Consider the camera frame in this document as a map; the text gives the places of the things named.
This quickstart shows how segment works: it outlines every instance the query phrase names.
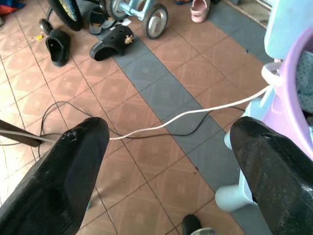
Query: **pink shoe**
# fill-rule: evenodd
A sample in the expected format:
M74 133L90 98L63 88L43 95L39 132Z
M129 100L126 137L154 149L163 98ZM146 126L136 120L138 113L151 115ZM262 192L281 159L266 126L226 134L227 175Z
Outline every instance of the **pink shoe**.
M201 23L205 21L209 11L210 0L193 0L191 7L191 19L193 22Z

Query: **black sandal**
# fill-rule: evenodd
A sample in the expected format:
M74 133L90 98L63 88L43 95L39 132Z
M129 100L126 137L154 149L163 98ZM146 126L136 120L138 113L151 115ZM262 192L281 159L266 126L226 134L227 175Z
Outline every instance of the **black sandal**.
M134 34L127 26L116 27L108 36L96 43L90 50L91 58L105 60L114 55L123 55L125 48L134 40Z
M50 32L45 44L51 54L52 63L61 67L68 61L70 36L58 29Z

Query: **white cable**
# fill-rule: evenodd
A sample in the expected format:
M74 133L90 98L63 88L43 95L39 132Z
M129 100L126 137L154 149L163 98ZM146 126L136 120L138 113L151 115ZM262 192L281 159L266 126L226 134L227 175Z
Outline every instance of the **white cable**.
M37 140L40 140L40 141L46 141L46 142L55 143L54 140L42 138L42 137L39 137L39 136L27 134L27 133L17 132L17 131L6 131L6 130L1 130L0 129L0 133L12 134L12 135L17 135L17 136L25 136L25 137L30 137L30 138L37 139Z
M187 112L184 112L184 113L181 113L179 115L177 115L176 117L172 118L171 120L169 120L168 122L164 123L163 125L160 125L160 126L156 126L156 127L151 127L151 128L145 128L145 129L140 129L140 130L136 130L136 131L133 131L131 133L128 133L124 136L120 136L120 137L115 137L115 138L110 138L111 141L115 141L115 140L121 140L121 139L124 139L128 136L131 136L133 134L136 134L136 133L139 133L139 132L144 132L144 131L152 131L152 130L157 130L157 129L160 129L160 128L163 128L165 126L167 126L168 124L172 123L173 121L177 120L178 118L181 118L182 116L185 116L187 114L195 114L195 113L201 113L201 112L208 112L208 111L212 111L212 110L218 110L218 109L224 109L224 108L228 108L228 107L231 107L231 106L235 106L235 105L239 105L239 104L243 104L247 101L250 101L252 99L255 99L257 97L259 97L260 95L262 95L263 93L265 93L271 86L267 86L265 87L264 89L262 89L261 91L259 91L258 93L248 97L248 98L245 98L245 99L242 99L242 100L239 100L239 101L236 101L236 102L233 102L233 103L229 103L229 104L224 104L224 105L221 105L221 106L217 106L217 107L213 107L213 108L207 108L207 109L198 109L198 110L192 110L192 111L187 111Z

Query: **tiled floor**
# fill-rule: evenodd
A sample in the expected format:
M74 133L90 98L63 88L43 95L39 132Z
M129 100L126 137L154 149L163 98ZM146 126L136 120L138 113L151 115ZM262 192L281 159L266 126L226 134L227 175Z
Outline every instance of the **tiled floor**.
M46 108L56 101L70 101L104 118L118 132L128 133L160 125L187 110L248 97L265 86L260 71L269 58L258 44L263 28L254 27L254 22L223 1L211 7L202 24L191 22L189 5L159 2L170 15L164 35L154 41L145 38L138 19L130 17L134 44L124 56L102 62L89 57L96 37L86 30L70 31L52 15L53 25L72 38L70 60L61 68L51 63L45 40L35 40L40 33L38 20L47 11L46 0L29 0L24 9L4 17L0 119L38 135ZM250 31L258 35L257 40L247 36ZM241 114L233 109L212 112L188 137L110 142L78 234L177 235L188 213L195 213L218 234L268 234L257 208L232 214L238 224L214 200L218 187L238 180L237 162L223 138ZM189 132L203 116L185 116L153 133ZM86 117L59 103L46 119L44 131L60 133ZM2 137L0 141L13 142ZM44 144L41 154L48 149L49 144ZM0 150L1 204L37 157L37 148L22 144ZM250 217L258 224L256 232L245 222Z

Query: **bicycle wheel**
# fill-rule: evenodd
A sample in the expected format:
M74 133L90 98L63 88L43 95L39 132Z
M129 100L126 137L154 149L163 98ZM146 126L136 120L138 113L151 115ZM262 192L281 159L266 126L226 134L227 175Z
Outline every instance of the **bicycle wheel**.
M48 0L60 20L74 31L83 28L83 18L76 0Z

